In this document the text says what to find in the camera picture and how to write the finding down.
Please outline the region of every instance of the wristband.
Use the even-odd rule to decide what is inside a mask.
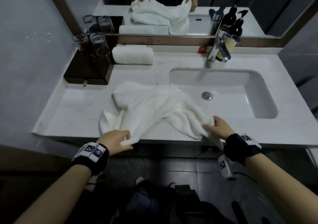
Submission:
[[[226,139],[224,154],[231,161],[237,161],[245,166],[245,159],[263,153],[259,143],[247,134],[232,134]]]
[[[105,169],[108,156],[109,151],[104,145],[90,142],[79,149],[72,159],[72,166],[87,166],[91,170],[92,176],[98,175]]]

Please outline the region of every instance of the mirror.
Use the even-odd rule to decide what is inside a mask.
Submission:
[[[88,31],[95,28],[104,33],[215,36],[220,26],[228,26],[238,37],[277,38],[314,0],[76,1],[66,0],[77,22]],[[87,15],[95,20],[84,23]],[[111,25],[100,27],[101,20]]]

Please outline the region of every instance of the sink drain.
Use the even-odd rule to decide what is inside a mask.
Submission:
[[[211,100],[212,99],[212,94],[210,92],[203,92],[201,94],[201,97],[204,99],[204,100]]]

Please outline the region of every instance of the faucet handle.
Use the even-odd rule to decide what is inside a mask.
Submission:
[[[225,37],[228,36],[228,37],[232,38],[236,43],[241,42],[240,37],[232,34],[230,28],[227,26],[221,26],[217,36],[221,39],[224,39]]]

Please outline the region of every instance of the forearm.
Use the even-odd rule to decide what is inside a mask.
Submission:
[[[263,154],[245,160],[248,174],[292,223],[318,223],[318,197]]]
[[[90,177],[91,171],[86,166],[72,166],[15,223],[64,223],[71,214]]]

